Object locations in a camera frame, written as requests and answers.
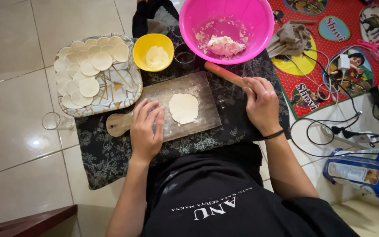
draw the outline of cutting board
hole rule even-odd
[[[169,101],[174,94],[191,94],[198,100],[198,116],[194,122],[179,124],[169,111]],[[139,100],[159,101],[159,106],[165,106],[165,125],[163,127],[163,141],[171,141],[180,137],[202,132],[222,124],[214,103],[206,73],[198,72],[157,83],[143,88]],[[113,137],[119,137],[131,128],[132,112],[128,114],[113,114],[108,117],[106,127]]]

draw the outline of yellow bowl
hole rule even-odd
[[[169,62],[168,64],[161,69],[158,70],[153,70],[147,67],[146,64],[146,54],[147,51],[152,46],[158,46],[158,47],[163,47],[163,49],[168,53],[169,56]],[[173,43],[171,39],[169,39],[166,35],[162,34],[148,34],[148,35],[143,35],[141,36],[137,42],[134,45],[134,52],[133,52],[133,57],[134,57],[134,62],[136,62],[137,67],[144,71],[148,72],[159,72],[166,67],[168,67],[173,60]]]

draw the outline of clear glass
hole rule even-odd
[[[49,112],[43,116],[42,125],[47,130],[71,130],[74,128],[74,119]]]
[[[195,64],[195,53],[187,46],[187,44],[182,43],[176,46],[173,52],[173,57],[177,65],[183,69],[192,70]]]

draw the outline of red play mat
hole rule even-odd
[[[359,0],[269,0],[269,3],[283,23],[290,20],[317,21],[314,24],[306,24],[313,38],[309,46],[311,49],[324,52],[330,60],[341,51],[356,45],[358,39],[379,39],[379,0],[375,1],[378,6],[373,8]],[[281,23],[276,21],[275,32],[280,27]],[[328,63],[327,58],[319,52],[309,50],[305,53],[324,67]],[[379,85],[379,62],[373,58],[370,51],[354,47],[347,54],[353,66],[346,72],[345,77],[341,78],[341,73],[337,72],[336,59],[330,65],[332,77],[338,79],[353,96],[363,94],[371,87]],[[271,59],[297,119],[334,104],[331,98],[322,101],[316,94],[317,84],[322,84],[325,80],[322,69],[314,61],[305,56],[291,57],[302,72],[317,84],[302,75],[295,64],[285,56]],[[322,97],[328,96],[328,92],[321,89],[320,91],[324,93]],[[339,101],[348,98],[341,90]]]

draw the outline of raw dough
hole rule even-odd
[[[63,80],[71,80],[71,79],[72,78],[70,77],[70,75],[68,75],[68,72],[66,70],[57,72],[55,75],[56,83],[59,83],[60,81],[63,81]]]
[[[86,59],[81,63],[81,72],[86,76],[94,76],[100,71],[97,70],[95,67],[93,67],[93,64],[91,62],[91,59]]]
[[[129,56],[128,46],[124,43],[120,43],[114,48],[113,56],[118,62],[127,62]]]
[[[169,101],[169,111],[176,122],[191,123],[198,116],[198,100],[190,94],[174,94]]]
[[[77,53],[77,63],[78,65],[81,66],[81,63],[88,59],[88,56],[87,56],[87,50],[82,50],[80,52]]]
[[[169,55],[163,47],[152,46],[146,54],[147,67],[160,70],[169,63]]]
[[[106,38],[106,37],[100,37],[97,42],[96,42],[96,45],[102,47],[102,46],[105,46],[108,44],[108,40],[109,38]]]
[[[77,62],[77,53],[69,53],[64,57],[64,65],[66,67],[69,67],[75,62]]]
[[[69,53],[71,53],[70,47],[61,48],[61,50],[58,53],[58,57],[64,59],[64,57]]]
[[[64,65],[64,59],[57,59],[54,63],[54,68],[56,72],[66,71],[66,66]]]
[[[90,48],[91,46],[93,45],[96,45],[96,42],[97,42],[97,39],[88,39],[86,40],[86,42],[84,43],[84,46],[86,49]]]
[[[88,58],[92,59],[93,56],[95,56],[98,52],[100,52],[100,46],[98,45],[93,45],[87,50],[87,56]]]
[[[84,42],[75,41],[71,44],[71,52],[72,53],[78,53],[78,52],[85,50],[85,49],[86,49],[86,46],[85,46]]]
[[[214,54],[229,57],[243,51],[245,44],[237,43],[228,36],[217,37],[212,35],[207,43],[207,48]]]
[[[112,66],[112,56],[105,52],[98,52],[91,62],[97,70],[105,71]]]
[[[119,45],[120,43],[124,43],[124,41],[119,36],[112,36],[108,40],[108,45],[112,45],[114,47]]]
[[[84,75],[81,71],[77,72],[73,77],[72,77],[72,80],[75,82],[75,85],[77,87],[80,87],[80,83],[84,80],[84,79],[88,79],[88,78],[93,78],[94,79],[94,76],[87,76],[87,75]]]
[[[78,87],[76,86],[73,80],[69,80],[66,83],[66,92],[71,95],[73,92],[78,91]]]
[[[71,101],[75,105],[87,106],[93,102],[93,97],[84,97],[80,94],[80,91],[75,91],[71,95]]]
[[[62,96],[68,94],[66,92],[66,84],[69,82],[70,80],[62,80],[58,83],[58,85],[56,86],[56,90],[58,91],[58,93]]]
[[[83,107],[83,106],[75,105],[71,101],[71,96],[69,94],[64,95],[61,99],[61,102],[62,102],[62,105],[64,105],[68,109],[80,109]]]
[[[112,46],[112,45],[105,45],[105,46],[102,46],[100,48],[100,51],[108,53],[112,57],[112,62],[115,62],[115,57],[113,57],[113,50],[114,50],[114,48],[115,47]]]
[[[88,78],[80,83],[80,94],[84,97],[93,97],[99,93],[100,85],[96,79]]]
[[[81,69],[80,69],[80,65],[78,65],[78,63],[73,63],[71,64],[67,71],[68,71],[68,75],[70,75],[70,77],[72,78],[77,72],[79,72]]]

